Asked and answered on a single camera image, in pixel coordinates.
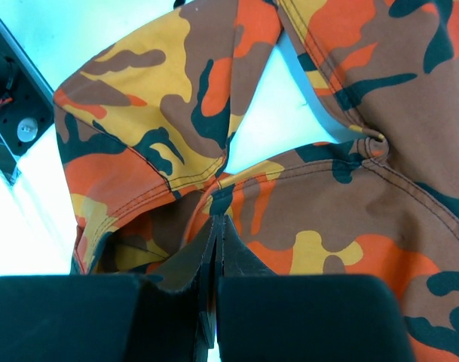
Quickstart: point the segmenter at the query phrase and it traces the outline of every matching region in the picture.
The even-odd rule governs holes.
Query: dark green patch
[[[103,233],[102,237],[97,241],[95,251],[93,252],[93,261],[88,266],[89,274],[93,272],[93,269],[95,268],[96,264],[99,262],[99,259],[102,257],[102,253],[104,249],[106,248],[107,241],[110,239],[111,236],[113,236],[113,234],[114,234],[113,232],[105,232]]]
[[[81,141],[78,134],[77,120],[69,113],[65,116],[65,126],[69,132],[67,143],[64,143],[62,137],[57,133],[58,149],[63,164],[68,164],[76,158],[95,153],[118,155],[127,148],[122,142],[102,133],[94,134],[87,141]]]
[[[228,161],[229,161],[229,155],[231,154],[231,141],[234,138],[234,135],[236,132],[233,132],[232,135],[229,136],[228,140],[226,141],[226,159],[224,160],[224,163],[222,166],[216,171],[215,175],[216,177],[219,177],[222,175],[226,167],[228,166]]]
[[[440,63],[454,57],[454,48],[448,36],[448,19],[450,19],[453,1],[452,0],[396,0],[390,7],[388,14],[391,17],[405,17],[419,9],[425,4],[434,4],[439,12],[439,27],[428,44],[424,56],[424,71],[432,70]]]
[[[231,100],[228,99],[224,109],[217,115],[206,117],[202,114],[202,101],[209,89],[209,74],[214,61],[208,60],[206,68],[200,75],[197,105],[191,114],[191,122],[197,133],[204,138],[215,140],[221,149],[224,149],[228,137],[229,118],[231,116]]]
[[[77,263],[77,260],[75,260],[75,257],[72,257],[70,274],[71,275],[81,275],[80,265]]]
[[[459,219],[458,198],[441,194],[423,183],[418,183],[418,185],[446,206]],[[459,291],[459,271],[442,271],[435,274],[428,279],[427,286],[429,291],[436,296],[446,296],[454,290]],[[425,345],[449,351],[459,357],[459,307],[450,312],[450,321],[454,330],[445,327],[434,327],[425,318],[405,317],[409,333],[416,340]]]
[[[182,195],[179,191],[172,191],[172,195],[174,195],[174,198],[176,198],[176,200],[179,200],[180,198],[182,198]]]
[[[310,58],[308,53],[298,55],[298,60],[305,72],[317,70],[316,64],[314,64],[313,60]]]
[[[234,187],[235,185],[230,185],[214,194],[213,203],[209,209],[209,215],[223,215],[228,210],[231,206]]]
[[[339,183],[350,183],[351,173],[360,168],[365,159],[360,153],[350,153],[353,141],[324,146],[307,145],[295,149],[304,162],[332,160],[333,177]]]
[[[385,78],[366,79],[357,81],[352,85],[345,87],[335,93],[335,98],[344,111],[358,107],[362,98],[369,92],[378,88],[390,87],[397,84],[402,84],[412,79],[417,78],[414,73],[392,75]]]
[[[133,147],[133,149],[144,156],[157,171],[163,171],[168,176],[172,175],[172,162],[162,158],[157,149],[151,148],[155,143],[162,143],[165,145],[182,163],[184,163],[184,158],[169,139],[169,133],[163,127],[146,132],[144,137]]]
[[[277,4],[273,2],[273,0],[262,0],[262,2],[265,2],[266,4],[273,5],[274,8],[277,10]]]

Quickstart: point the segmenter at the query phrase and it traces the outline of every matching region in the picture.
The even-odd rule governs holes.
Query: seam stitching
[[[383,167],[377,163],[375,163],[372,159],[369,159],[374,165],[378,166],[378,167]],[[402,190],[403,192],[405,192],[408,196],[410,196],[411,198],[413,198],[415,201],[417,201],[420,205],[422,205],[423,207],[425,207],[427,210],[430,211],[431,214],[433,214],[437,219],[440,220],[440,222],[445,226],[446,229],[448,229],[452,235],[454,235],[454,237],[459,241],[459,235],[457,235],[454,230],[445,222],[445,220],[443,220],[434,210],[432,210],[430,207],[428,207],[426,204],[424,204],[421,200],[419,200],[418,198],[416,198],[414,195],[412,195],[408,190],[404,189],[403,187],[401,186],[398,186],[396,183],[393,183],[392,181],[390,181],[388,178],[384,177],[383,175],[380,175],[377,171],[371,169],[370,167],[362,164],[362,168],[364,168],[365,170],[368,170],[372,173],[374,173],[375,175],[377,175],[378,177],[380,177],[383,181],[391,184],[392,186],[395,186],[397,187],[398,189]],[[292,175],[292,176],[286,176],[286,177],[279,177],[278,179],[291,179],[291,178],[295,178],[295,177],[300,177],[300,176],[305,176],[305,175],[308,175],[308,174],[312,174],[312,173],[320,173],[320,172],[329,172],[331,171],[330,170],[314,170],[314,171],[310,171],[310,172],[307,172],[307,173],[301,173],[299,175]],[[275,174],[275,173],[268,173],[268,174],[264,174],[264,175],[258,175],[256,177],[253,177],[252,179],[258,179],[258,178],[261,178],[263,176],[266,176],[266,175],[271,175],[271,174]],[[436,201],[434,201],[427,193],[424,192],[424,190],[420,190],[420,188],[418,188],[414,183],[410,183],[407,179],[404,179],[402,178],[398,173],[394,173],[392,172],[392,174],[394,176],[397,176],[399,178],[401,178],[403,181],[405,181],[405,183],[407,183],[407,185],[411,186],[412,188],[416,189],[418,192],[421,193],[421,195],[423,195],[424,197],[426,198],[429,198],[429,200],[435,204],[439,209],[442,209],[444,210],[458,225],[459,225],[459,219],[456,219],[455,216],[451,215],[449,213],[448,210],[446,210],[443,206],[439,205]],[[261,182],[259,183],[267,183],[269,182],[269,180],[265,179],[265,180],[262,180]],[[249,187],[252,187],[252,186],[255,186],[255,183],[252,183],[250,185],[247,185],[246,183],[242,184],[239,188],[234,188],[233,192],[234,191],[239,191],[241,189],[245,189],[245,188],[249,188]],[[217,201],[217,200],[221,200],[223,198],[227,198],[228,196],[225,195],[223,197],[220,197],[220,198],[213,198],[213,201]],[[204,204],[204,206],[201,208],[201,209],[204,209],[207,204],[209,203],[210,200],[206,201],[206,203]]]
[[[291,4],[292,4],[292,9],[294,10],[295,13],[297,13],[297,15],[299,17],[299,22],[303,25],[302,28],[305,28],[308,31],[308,35],[311,37],[311,40],[313,41],[314,46],[310,46],[310,44],[306,41],[305,37],[301,33],[301,30],[299,29],[299,27],[298,26],[294,26],[295,31],[298,32],[298,34],[299,34],[299,38],[301,39],[300,41],[303,42],[304,45],[306,45],[307,52],[315,60],[315,63],[317,63],[316,62],[316,57],[314,56],[314,48],[316,48],[316,51],[320,54],[320,56],[323,59],[326,60],[326,62],[328,63],[329,67],[332,68],[332,73],[334,73],[333,71],[336,69],[336,67],[333,64],[331,64],[331,62],[328,59],[328,57],[325,57],[325,53],[321,50],[320,46],[317,44],[313,33],[310,31],[309,27],[305,25],[301,13],[298,11],[298,9],[295,6],[294,2],[292,0],[290,0],[290,1],[291,1]],[[281,2],[283,4],[283,7],[285,8],[284,10],[286,11],[286,14],[290,18],[290,20],[294,24],[296,24],[297,21],[296,21],[295,17],[292,15],[291,11],[288,11],[289,6],[286,3],[286,0],[281,0]],[[319,70],[320,74],[323,75],[323,77],[326,80],[326,83],[328,84],[328,86],[330,87],[331,91],[333,92],[332,96],[335,97],[335,94],[337,92],[337,90],[335,89],[335,86],[331,83],[328,75],[321,69],[321,64],[318,65],[318,68],[319,68],[318,70]],[[345,90],[345,88],[343,87],[343,84],[341,83],[341,81],[338,78],[337,74],[335,74],[335,79],[338,82],[338,84],[341,86],[341,89],[344,90],[343,94],[344,94],[346,100],[348,100],[348,102],[353,105],[353,108],[351,108],[351,109],[354,110],[361,117],[362,120],[364,120],[364,117],[361,115],[361,113],[358,111],[358,109],[354,106],[353,102],[351,101],[350,97],[348,96],[348,91]],[[347,119],[351,124],[354,124],[354,125],[359,126],[359,127],[369,127],[365,122],[355,119],[355,117],[353,117],[349,111],[344,111],[341,107],[340,107],[340,109],[347,116]]]

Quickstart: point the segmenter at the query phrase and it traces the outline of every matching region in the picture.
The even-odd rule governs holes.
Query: brown patch
[[[343,262],[336,255],[326,257],[323,274],[346,274]]]
[[[82,72],[93,75],[102,75],[107,72],[120,72],[128,68],[148,68],[161,65],[166,59],[166,54],[160,49],[151,49],[142,54],[135,54],[129,50],[123,50],[105,61],[93,60],[81,68]]]
[[[87,142],[92,136],[101,133],[89,124],[77,119],[78,139],[82,142]]]
[[[112,48],[115,46],[116,43],[110,45],[109,47],[107,47],[106,49],[104,49],[103,51],[101,51],[100,53],[98,53],[95,57],[93,57],[91,60],[95,60],[97,58],[101,58],[103,57],[104,55],[106,55],[109,51],[112,50]]]
[[[411,318],[423,317],[434,327],[454,330],[450,313],[459,307],[459,291],[452,290],[445,296],[435,296],[428,290],[428,278],[428,275],[416,277],[407,286],[402,297],[403,313]]]
[[[92,81],[80,73],[75,73],[61,86],[69,99],[82,105],[130,106],[130,100],[119,90],[103,81]]]
[[[234,28],[234,49],[237,48],[237,46],[241,43],[241,40],[243,40],[243,34],[244,26],[237,25]]]
[[[117,263],[115,262],[115,255],[117,254],[115,245],[116,243],[114,242],[114,238],[110,238],[107,240],[107,244],[103,248],[103,253],[98,263],[99,267],[102,269],[101,272],[103,273],[118,272]]]
[[[295,48],[296,53],[304,54],[306,49],[304,49],[303,43],[299,40],[298,33],[296,32],[294,26],[291,24],[291,20],[288,17],[288,14],[284,11],[283,7],[277,9],[277,15],[280,18],[281,23],[283,24],[284,31],[288,34],[289,39],[292,42],[292,46]]]
[[[179,251],[188,221],[200,200],[199,191],[151,211],[154,242],[169,255]]]
[[[130,245],[131,247],[147,251],[147,240],[141,235],[121,235],[118,241],[121,244]]]
[[[386,182],[365,169],[353,171],[353,181],[342,184],[333,177],[331,168],[331,161],[316,162],[282,174],[283,179],[277,180],[269,199],[261,229],[250,239],[272,250],[287,250],[294,245],[298,232],[314,230],[320,233],[324,248],[336,253],[359,235],[383,235],[402,250],[425,255],[440,270],[459,270],[459,240],[427,206],[415,200],[415,189],[396,177]],[[253,186],[244,190],[240,217],[243,240],[249,240],[254,214],[250,205],[259,189]],[[449,220],[447,216],[445,222],[451,223]]]
[[[459,58],[413,81],[372,91],[359,109],[368,116],[379,109],[373,119],[392,145],[392,168],[459,198]]]

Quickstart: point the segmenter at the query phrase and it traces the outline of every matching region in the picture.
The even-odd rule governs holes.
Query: yellow patch
[[[280,174],[284,171],[284,166],[273,161],[263,161],[258,164],[239,172],[235,175],[226,177],[219,181],[221,188],[233,185],[244,179],[250,179],[251,177],[266,174],[268,180],[272,181],[277,179]]]
[[[363,258],[363,250],[356,241],[353,241],[343,250],[332,253],[324,248],[318,232],[299,232],[293,247],[290,274],[322,274],[325,260],[330,255],[340,258],[344,265],[353,265]]]
[[[213,204],[213,196],[212,195],[209,195],[209,197],[207,198],[207,201],[206,203],[204,204],[201,212],[202,213],[205,213],[206,215],[209,215],[209,210],[211,208],[211,205]]]
[[[98,240],[95,239],[95,236],[99,231],[99,225],[102,225],[102,223],[104,223],[104,225],[112,225],[106,229],[105,232],[114,232],[118,229],[116,226],[113,226],[113,223],[117,219],[114,217],[107,217],[107,205],[102,202],[94,201],[80,194],[71,194],[71,197],[75,215],[87,220],[87,226],[84,230],[84,236],[87,239],[87,251],[85,255],[83,255],[83,261],[87,263],[87,265],[91,265],[93,254],[98,245]]]
[[[107,54],[95,60],[97,62],[109,60],[124,50],[143,54],[157,49],[166,54],[166,59],[161,65],[149,69],[129,68],[123,72],[109,72],[101,77],[90,75],[90,78],[93,80],[101,78],[122,93],[138,96],[156,105],[161,104],[161,99],[166,94],[179,94],[185,102],[189,102],[192,86],[185,74],[184,41],[191,25],[186,19],[181,18],[179,13],[180,9],[177,9],[138,28],[115,43]]]
[[[327,89],[328,88],[328,82],[321,75],[321,72],[319,70],[312,70],[310,72],[306,72],[306,76],[310,80],[310,83],[313,86],[313,88],[317,88],[317,89]]]
[[[278,4],[283,7],[284,11],[288,14],[289,19],[293,26],[298,30],[298,37],[304,44],[303,36],[308,32],[308,24],[312,16],[323,6],[327,0],[307,0],[298,2],[296,7],[292,2],[278,0]]]
[[[349,129],[354,130],[355,132],[360,132],[363,133],[363,128],[360,126],[357,126],[355,124],[352,124],[351,126],[348,126]]]
[[[154,242],[152,243],[158,250],[161,250]],[[115,246],[115,264],[121,272],[125,272],[139,265],[147,264],[148,262],[160,262],[166,258],[167,253],[163,250],[162,254],[157,254],[125,244],[117,244]]]
[[[228,207],[228,209],[225,212],[225,215],[229,215],[231,218],[233,217],[234,214],[231,206]]]
[[[243,121],[243,118],[244,118],[244,115],[231,114],[231,117],[229,118],[228,135],[231,135],[231,133],[236,132],[236,130],[239,128],[239,125]]]

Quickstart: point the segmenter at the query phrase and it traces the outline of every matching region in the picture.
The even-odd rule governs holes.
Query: orange camouflage cloth
[[[283,30],[329,114],[365,137],[228,175]],[[383,279],[418,360],[459,361],[459,0],[196,0],[54,99],[73,272],[153,272],[228,214],[278,274]]]

